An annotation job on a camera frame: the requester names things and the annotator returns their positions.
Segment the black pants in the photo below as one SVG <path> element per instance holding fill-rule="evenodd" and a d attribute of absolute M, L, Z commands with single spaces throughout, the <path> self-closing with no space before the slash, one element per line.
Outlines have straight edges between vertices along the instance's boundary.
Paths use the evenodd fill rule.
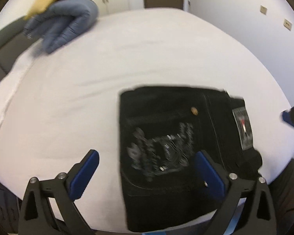
<path fill-rule="evenodd" d="M 131 232 L 176 227 L 214 211 L 225 192 L 207 196 L 195 155 L 240 178 L 255 180 L 262 166 L 253 146 L 245 101 L 226 91 L 141 87 L 119 100 L 120 176 Z"/>

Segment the blue rolled duvet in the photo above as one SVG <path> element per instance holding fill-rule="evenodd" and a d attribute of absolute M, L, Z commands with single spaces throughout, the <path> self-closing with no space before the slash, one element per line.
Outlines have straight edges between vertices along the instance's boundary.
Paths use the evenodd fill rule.
<path fill-rule="evenodd" d="M 42 49 L 51 54 L 92 28 L 99 9 L 92 0 L 61 0 L 33 16 L 24 26 L 24 34 L 42 38 Z"/>

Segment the beige wall socket far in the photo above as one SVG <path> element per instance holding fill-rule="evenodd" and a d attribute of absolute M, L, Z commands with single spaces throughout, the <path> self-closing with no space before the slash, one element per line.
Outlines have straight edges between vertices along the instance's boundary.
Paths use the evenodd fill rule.
<path fill-rule="evenodd" d="M 264 14 L 264 15 L 266 15 L 267 14 L 267 8 L 266 7 L 264 7 L 264 6 L 260 6 L 260 12 L 262 13 L 262 14 Z"/>

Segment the grey padded headboard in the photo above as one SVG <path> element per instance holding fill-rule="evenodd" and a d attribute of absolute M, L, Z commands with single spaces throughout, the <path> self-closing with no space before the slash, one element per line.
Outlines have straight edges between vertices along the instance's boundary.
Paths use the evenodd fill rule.
<path fill-rule="evenodd" d="M 38 40 L 23 34 L 25 23 L 19 18 L 0 30 L 0 81 L 10 72 L 18 56 Z"/>

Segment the beige wall socket near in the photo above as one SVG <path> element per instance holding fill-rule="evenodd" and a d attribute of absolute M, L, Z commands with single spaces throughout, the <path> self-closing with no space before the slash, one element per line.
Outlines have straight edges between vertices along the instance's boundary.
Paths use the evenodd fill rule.
<path fill-rule="evenodd" d="M 287 28 L 289 31 L 292 30 L 292 23 L 288 21 L 287 19 L 284 19 L 283 26 Z"/>

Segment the beige wall socket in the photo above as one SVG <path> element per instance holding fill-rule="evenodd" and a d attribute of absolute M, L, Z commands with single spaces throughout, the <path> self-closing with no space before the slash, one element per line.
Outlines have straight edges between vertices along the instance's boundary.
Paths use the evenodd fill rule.
<path fill-rule="evenodd" d="M 262 13 L 262 14 L 264 14 L 264 15 L 266 15 L 267 14 L 267 8 L 266 7 L 264 7 L 264 6 L 260 6 L 260 12 Z"/>
<path fill-rule="evenodd" d="M 289 31 L 292 30 L 292 23 L 288 21 L 287 19 L 284 19 L 283 26 L 287 28 Z"/>

